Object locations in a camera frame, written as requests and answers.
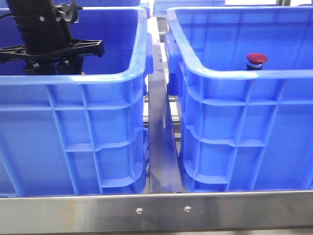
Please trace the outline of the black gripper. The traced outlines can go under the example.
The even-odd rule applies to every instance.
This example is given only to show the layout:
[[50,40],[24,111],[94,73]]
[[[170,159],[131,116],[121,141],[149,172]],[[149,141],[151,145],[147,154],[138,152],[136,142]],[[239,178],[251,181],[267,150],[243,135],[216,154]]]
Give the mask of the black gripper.
[[68,23],[16,23],[22,45],[0,49],[0,62],[24,60],[27,75],[81,74],[84,57],[104,55],[101,40],[73,39]]

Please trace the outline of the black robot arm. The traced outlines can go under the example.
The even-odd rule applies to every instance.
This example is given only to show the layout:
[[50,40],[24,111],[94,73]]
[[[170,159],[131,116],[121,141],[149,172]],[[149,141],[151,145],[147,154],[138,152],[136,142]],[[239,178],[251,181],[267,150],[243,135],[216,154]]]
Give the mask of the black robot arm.
[[0,61],[24,60],[27,75],[81,74],[85,56],[102,57],[101,40],[74,39],[70,23],[83,7],[71,0],[56,5],[52,0],[8,0],[9,13],[23,44],[3,47]]

